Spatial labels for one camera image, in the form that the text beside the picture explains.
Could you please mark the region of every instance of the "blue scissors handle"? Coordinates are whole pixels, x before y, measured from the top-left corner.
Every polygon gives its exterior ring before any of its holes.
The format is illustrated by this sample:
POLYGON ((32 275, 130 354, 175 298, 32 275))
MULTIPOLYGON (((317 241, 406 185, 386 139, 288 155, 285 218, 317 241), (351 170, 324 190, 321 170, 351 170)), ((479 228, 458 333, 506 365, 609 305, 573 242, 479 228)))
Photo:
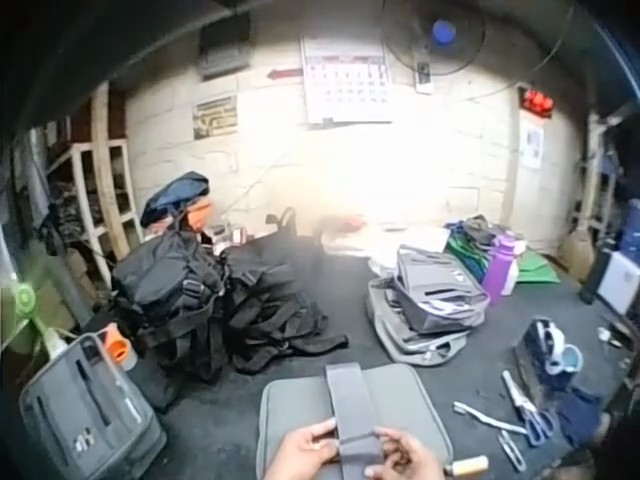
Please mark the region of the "blue scissors handle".
POLYGON ((553 436, 555 423, 547 412, 526 410, 523 417, 527 438, 533 447, 539 447, 553 436))

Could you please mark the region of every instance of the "calendar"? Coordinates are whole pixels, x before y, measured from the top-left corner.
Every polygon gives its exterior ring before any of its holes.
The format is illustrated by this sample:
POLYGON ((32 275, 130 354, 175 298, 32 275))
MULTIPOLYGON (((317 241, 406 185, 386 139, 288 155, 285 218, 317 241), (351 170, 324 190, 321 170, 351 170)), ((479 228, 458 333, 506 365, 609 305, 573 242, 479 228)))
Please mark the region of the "calendar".
POLYGON ((391 120, 389 75, 379 43, 364 46, 358 44, 351 49, 351 54, 345 51, 348 50, 345 43, 336 47, 333 52, 326 43, 315 51, 313 46, 314 43, 303 38, 304 85, 309 123, 391 120))

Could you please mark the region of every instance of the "painted block wall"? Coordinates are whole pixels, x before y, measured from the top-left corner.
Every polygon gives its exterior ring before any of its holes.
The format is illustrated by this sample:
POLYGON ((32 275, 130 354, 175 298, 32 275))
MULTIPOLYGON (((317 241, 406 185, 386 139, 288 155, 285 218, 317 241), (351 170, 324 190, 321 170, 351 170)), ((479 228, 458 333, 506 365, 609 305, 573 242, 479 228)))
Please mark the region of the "painted block wall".
MULTIPOLYGON (((527 185, 517 185, 525 177, 517 169, 515 88, 468 98, 526 79, 546 52, 514 28, 488 20, 478 60, 460 73, 434 77, 433 95, 417 94, 413 72, 401 63, 412 61, 412 10, 388 3, 391 13, 383 17, 378 2, 365 0, 341 2, 342 8, 303 0, 261 7, 253 13, 250 68, 207 82, 196 72, 195 34, 148 57, 127 102, 139 208, 166 182, 193 169, 209 177, 218 211, 251 229, 260 229, 266 213, 288 205, 298 209, 302 228, 333 213, 431 224, 483 213, 517 225, 537 248, 555 249, 565 233, 574 164, 582 151, 578 87, 554 61, 536 75, 536 86, 553 96, 556 109, 545 123, 541 168, 530 172, 527 185), (340 28, 378 28, 394 46, 400 61, 385 51, 393 122, 310 128, 302 79, 268 78, 274 68, 302 66, 300 35, 310 22, 322 31, 323 20, 336 32, 327 35, 339 37, 340 28), (237 132, 194 141, 193 107, 228 95, 237 96, 237 132)), ((465 15, 477 36, 479 17, 465 15)), ((435 73, 458 64, 432 59, 435 73)))

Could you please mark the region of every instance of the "blue cap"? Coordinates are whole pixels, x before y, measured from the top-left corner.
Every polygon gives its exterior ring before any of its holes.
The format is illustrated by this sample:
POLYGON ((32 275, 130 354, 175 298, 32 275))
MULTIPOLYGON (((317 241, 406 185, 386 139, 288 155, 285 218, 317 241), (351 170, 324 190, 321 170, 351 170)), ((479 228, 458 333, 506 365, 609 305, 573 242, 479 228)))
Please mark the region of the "blue cap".
POLYGON ((451 45, 456 39, 456 27, 446 20, 436 20, 431 29, 433 39, 442 46, 451 45))

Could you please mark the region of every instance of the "gray bag handle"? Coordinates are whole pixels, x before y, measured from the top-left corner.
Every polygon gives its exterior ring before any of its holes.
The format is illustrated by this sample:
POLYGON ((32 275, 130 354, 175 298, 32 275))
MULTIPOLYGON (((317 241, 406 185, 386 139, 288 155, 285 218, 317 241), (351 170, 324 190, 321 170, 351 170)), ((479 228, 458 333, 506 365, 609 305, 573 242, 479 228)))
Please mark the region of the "gray bag handle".
POLYGON ((343 480, 362 480, 364 469, 384 462, 382 443, 374 435, 376 412, 357 363, 325 367, 336 417, 343 480))

